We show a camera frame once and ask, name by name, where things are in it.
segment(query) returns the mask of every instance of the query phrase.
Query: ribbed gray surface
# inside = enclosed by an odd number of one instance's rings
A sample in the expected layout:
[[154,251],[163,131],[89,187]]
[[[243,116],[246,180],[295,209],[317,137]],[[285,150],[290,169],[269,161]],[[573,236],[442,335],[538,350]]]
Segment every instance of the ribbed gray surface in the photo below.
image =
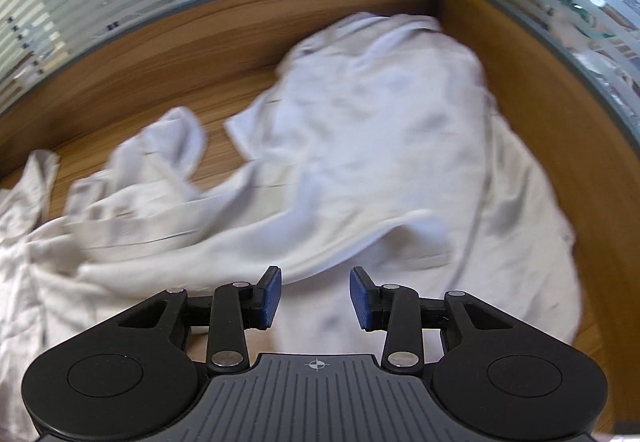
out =
[[[320,359],[324,367],[313,362]],[[148,442],[483,442],[434,403],[422,381],[372,356],[264,355],[217,377],[196,407]],[[587,436],[576,441],[593,442]]]

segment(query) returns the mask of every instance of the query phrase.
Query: white cloth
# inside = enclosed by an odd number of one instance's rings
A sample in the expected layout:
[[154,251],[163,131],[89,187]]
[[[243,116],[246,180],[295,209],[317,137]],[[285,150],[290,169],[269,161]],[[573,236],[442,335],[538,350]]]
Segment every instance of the white cloth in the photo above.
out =
[[383,334],[361,331],[351,307],[354,265],[423,297],[466,290],[572,339],[572,230],[472,52],[430,18],[357,14],[278,73],[227,122],[247,162],[225,183],[201,193],[188,181],[205,138],[177,108],[28,235],[47,347],[165,288],[207,293],[270,265],[285,283],[282,352],[380,354]]
[[20,398],[22,375],[43,349],[46,318],[26,245],[45,218],[58,158],[32,153],[20,181],[0,191],[0,440],[34,440],[37,433]]

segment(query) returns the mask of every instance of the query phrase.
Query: black circular housing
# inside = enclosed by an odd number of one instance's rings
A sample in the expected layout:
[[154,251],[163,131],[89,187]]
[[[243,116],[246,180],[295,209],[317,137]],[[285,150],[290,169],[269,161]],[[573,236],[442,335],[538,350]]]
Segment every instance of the black circular housing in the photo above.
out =
[[108,442],[171,424],[198,387],[194,363],[158,332],[98,326],[37,358],[22,398],[40,432]]
[[606,378],[590,358],[517,329],[463,339],[435,365],[431,387],[463,424],[514,441],[587,432],[607,398]]

